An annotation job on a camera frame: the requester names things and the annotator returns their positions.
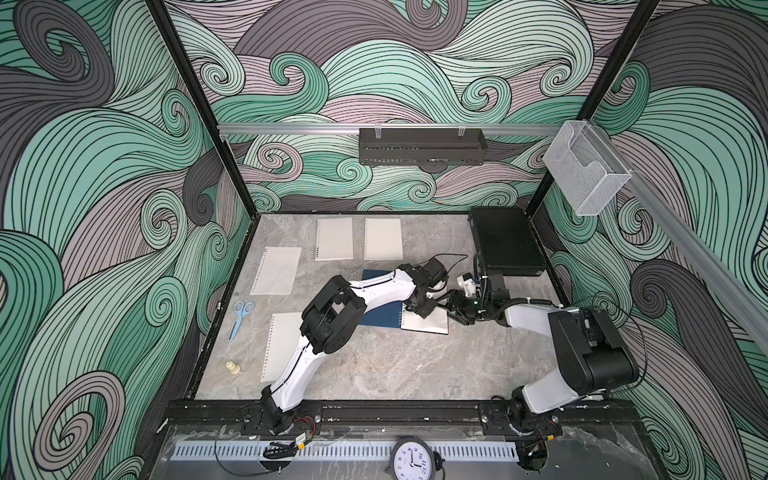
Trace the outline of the blue cover notebook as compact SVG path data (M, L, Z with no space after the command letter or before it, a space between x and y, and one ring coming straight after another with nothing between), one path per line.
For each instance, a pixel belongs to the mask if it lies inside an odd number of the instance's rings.
M352 286L355 288L360 287L362 290L369 290L375 285L386 283L392 278L398 279L399 277L400 275L395 271L364 270L363 279L358 282L352 282ZM427 317L422 317L418 313L408 310L403 302L390 302L382 304L374 310L367 310L363 315L361 324L441 335L449 333L446 311L435 308Z

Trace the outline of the torn lined notebook page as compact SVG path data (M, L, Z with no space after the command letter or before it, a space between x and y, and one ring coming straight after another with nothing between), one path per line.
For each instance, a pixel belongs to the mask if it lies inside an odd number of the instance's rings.
M287 296L293 290L301 247L266 247L250 294Z

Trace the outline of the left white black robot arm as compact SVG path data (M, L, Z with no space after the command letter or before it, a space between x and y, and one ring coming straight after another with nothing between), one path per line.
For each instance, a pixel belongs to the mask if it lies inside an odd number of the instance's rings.
M437 307L429 295L438 292L447 278L448 270L437 259L401 264L367 280L332 277L301 312L299 338L281 375L262 390L263 424L275 434L291 428L317 370L328 355L347 344L366 313L401 302L426 318Z

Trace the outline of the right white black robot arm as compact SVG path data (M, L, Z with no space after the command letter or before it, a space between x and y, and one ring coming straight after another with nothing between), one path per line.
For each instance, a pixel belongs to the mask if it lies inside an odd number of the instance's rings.
M640 368L618 328L598 306L564 307L520 297L493 302L468 298L458 289L439 296L436 302L462 325L493 321L552 340L556 368L516 388L507 401L506 415L517 433L553 435L557 409L627 386L640 377Z

